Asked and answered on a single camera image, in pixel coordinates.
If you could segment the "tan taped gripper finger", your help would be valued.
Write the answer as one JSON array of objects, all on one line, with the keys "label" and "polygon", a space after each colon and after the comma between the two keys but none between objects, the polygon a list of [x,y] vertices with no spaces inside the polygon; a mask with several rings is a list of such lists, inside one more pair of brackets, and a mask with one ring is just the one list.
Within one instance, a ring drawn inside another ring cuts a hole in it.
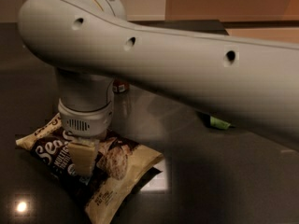
[{"label": "tan taped gripper finger", "polygon": [[67,147],[76,174],[90,178],[98,155],[99,140],[79,137],[70,141]]}]

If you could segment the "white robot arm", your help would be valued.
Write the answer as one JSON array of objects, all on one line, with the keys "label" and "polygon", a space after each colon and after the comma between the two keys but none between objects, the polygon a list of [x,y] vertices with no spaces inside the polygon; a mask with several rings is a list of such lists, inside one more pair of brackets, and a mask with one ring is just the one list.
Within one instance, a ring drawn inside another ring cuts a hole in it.
[{"label": "white robot arm", "polygon": [[299,148],[296,44],[142,26],[120,0],[27,0],[18,28],[55,67],[62,124],[76,136],[106,130],[120,79]]}]

